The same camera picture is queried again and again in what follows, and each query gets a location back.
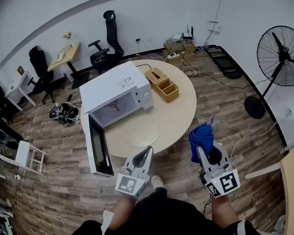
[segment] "standing fan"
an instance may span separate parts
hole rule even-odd
[[[264,96],[273,83],[281,86],[294,85],[294,29],[275,26],[266,31],[257,47],[258,64],[270,84],[260,99],[249,96],[245,100],[247,113],[256,119],[265,114]]]

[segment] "fan grille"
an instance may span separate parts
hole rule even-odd
[[[269,80],[272,80],[271,76],[281,61],[279,58],[279,47],[272,33],[278,37],[284,50],[294,60],[294,29],[287,26],[275,26],[269,29],[261,37],[257,48],[259,67]],[[294,85],[294,63],[285,62],[274,83],[281,86]]]

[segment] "black shorts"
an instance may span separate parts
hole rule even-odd
[[[101,224],[86,221],[73,235],[100,235]],[[206,219],[194,205],[167,198],[167,190],[157,188],[149,197],[138,202],[130,219],[118,230],[107,230],[109,234],[197,234],[197,235],[258,235],[252,224],[240,221],[220,228]]]

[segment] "microwave door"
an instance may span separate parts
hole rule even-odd
[[[113,177],[114,171],[104,129],[102,129],[88,113],[84,116],[83,125],[91,173]]]

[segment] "wooden organizer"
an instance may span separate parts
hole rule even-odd
[[[151,87],[167,103],[178,98],[178,86],[174,84],[167,75],[163,74],[158,68],[152,68],[145,72]]]

